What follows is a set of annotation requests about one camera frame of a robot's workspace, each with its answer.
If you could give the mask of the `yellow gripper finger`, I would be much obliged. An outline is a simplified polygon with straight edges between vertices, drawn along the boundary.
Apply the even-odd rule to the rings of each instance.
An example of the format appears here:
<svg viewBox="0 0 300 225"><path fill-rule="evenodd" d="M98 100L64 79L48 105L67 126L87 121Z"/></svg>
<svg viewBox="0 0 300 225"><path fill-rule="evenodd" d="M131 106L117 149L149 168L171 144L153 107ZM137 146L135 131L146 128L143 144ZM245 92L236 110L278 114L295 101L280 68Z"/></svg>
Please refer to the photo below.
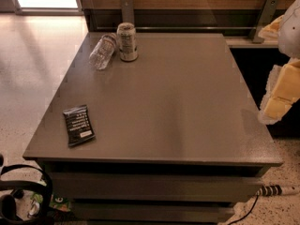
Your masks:
<svg viewBox="0 0 300 225"><path fill-rule="evenodd" d="M283 16L279 16L276 19L274 19L271 23L267 24L261 29L258 36L264 39L277 39L280 22L282 21L282 19Z"/></svg>
<svg viewBox="0 0 300 225"><path fill-rule="evenodd" d="M300 60L290 59L283 67L274 65L265 91L258 119L262 124L274 125L300 99Z"/></svg>

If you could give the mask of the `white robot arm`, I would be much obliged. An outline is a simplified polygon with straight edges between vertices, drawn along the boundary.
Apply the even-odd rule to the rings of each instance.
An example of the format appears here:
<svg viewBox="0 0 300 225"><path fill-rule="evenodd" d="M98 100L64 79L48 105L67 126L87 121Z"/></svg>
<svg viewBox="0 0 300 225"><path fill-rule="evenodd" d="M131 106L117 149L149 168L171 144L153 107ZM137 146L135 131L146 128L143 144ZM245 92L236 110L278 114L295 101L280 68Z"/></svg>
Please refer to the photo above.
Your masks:
<svg viewBox="0 0 300 225"><path fill-rule="evenodd" d="M274 125L300 99L300 0L266 25L259 37L276 40L278 50L290 58L283 67L273 65L260 104L259 121Z"/></svg>

